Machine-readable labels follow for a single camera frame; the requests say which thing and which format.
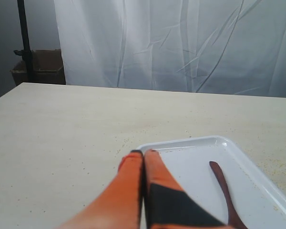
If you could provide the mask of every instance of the gray wall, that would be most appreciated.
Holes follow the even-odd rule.
[[[25,0],[31,48],[60,48],[53,0]],[[15,87],[10,70],[21,60],[22,49],[17,0],[0,0],[0,97]]]

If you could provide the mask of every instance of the white curtain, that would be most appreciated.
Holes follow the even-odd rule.
[[[286,0],[54,0],[68,84],[286,97]]]

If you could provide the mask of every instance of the brown wooden stick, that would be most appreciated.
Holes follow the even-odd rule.
[[[216,179],[224,193],[225,196],[225,200],[227,202],[227,206],[228,206],[228,214],[229,214],[229,222],[228,225],[236,228],[236,229],[248,229],[244,223],[242,222],[242,220],[240,219],[237,211],[234,208],[231,196],[230,196],[230,192],[229,192],[229,188],[228,188],[228,184],[225,180],[225,176],[223,171],[221,170],[220,166],[214,162],[214,161],[210,161],[210,167],[213,170]]]

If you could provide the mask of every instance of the white table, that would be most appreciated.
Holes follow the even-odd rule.
[[[58,226],[131,149],[206,135],[231,138],[286,194],[286,99],[24,83],[0,98],[0,229]]]

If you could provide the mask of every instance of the plastic tray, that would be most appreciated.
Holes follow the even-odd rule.
[[[209,166],[216,161],[227,180],[235,208],[250,229],[286,229],[286,197],[231,140],[210,136],[145,144],[155,149],[174,178],[201,207],[223,223],[228,211]]]

